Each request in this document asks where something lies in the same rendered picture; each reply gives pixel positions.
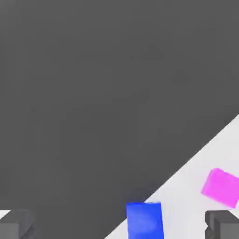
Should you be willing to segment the small magenta cube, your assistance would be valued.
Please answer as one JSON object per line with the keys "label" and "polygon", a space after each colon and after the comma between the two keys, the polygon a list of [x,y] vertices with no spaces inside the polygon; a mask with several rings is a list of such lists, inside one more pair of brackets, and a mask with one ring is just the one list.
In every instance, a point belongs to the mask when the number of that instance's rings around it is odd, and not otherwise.
{"label": "small magenta cube", "polygon": [[236,208],[239,201],[239,177],[219,168],[212,169],[201,193],[230,208]]}

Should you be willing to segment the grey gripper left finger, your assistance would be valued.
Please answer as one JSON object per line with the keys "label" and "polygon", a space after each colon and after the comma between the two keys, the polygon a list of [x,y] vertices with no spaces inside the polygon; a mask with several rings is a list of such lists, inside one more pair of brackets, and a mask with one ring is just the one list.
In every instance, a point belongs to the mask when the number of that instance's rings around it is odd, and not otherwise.
{"label": "grey gripper left finger", "polygon": [[0,239],[36,239],[34,224],[32,211],[11,210],[0,219]]}

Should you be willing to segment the small blue cube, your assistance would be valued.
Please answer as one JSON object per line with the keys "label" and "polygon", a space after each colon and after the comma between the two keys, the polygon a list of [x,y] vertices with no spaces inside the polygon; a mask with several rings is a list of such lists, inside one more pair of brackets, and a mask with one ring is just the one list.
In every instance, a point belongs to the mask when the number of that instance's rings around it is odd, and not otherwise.
{"label": "small blue cube", "polygon": [[128,239],[164,239],[160,202],[126,204]]}

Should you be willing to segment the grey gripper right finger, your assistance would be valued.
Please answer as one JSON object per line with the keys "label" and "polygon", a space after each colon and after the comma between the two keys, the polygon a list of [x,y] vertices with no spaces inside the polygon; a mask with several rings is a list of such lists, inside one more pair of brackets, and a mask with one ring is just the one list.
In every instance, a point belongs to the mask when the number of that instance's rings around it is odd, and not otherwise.
{"label": "grey gripper right finger", "polygon": [[239,218],[230,211],[206,211],[205,239],[239,239]]}

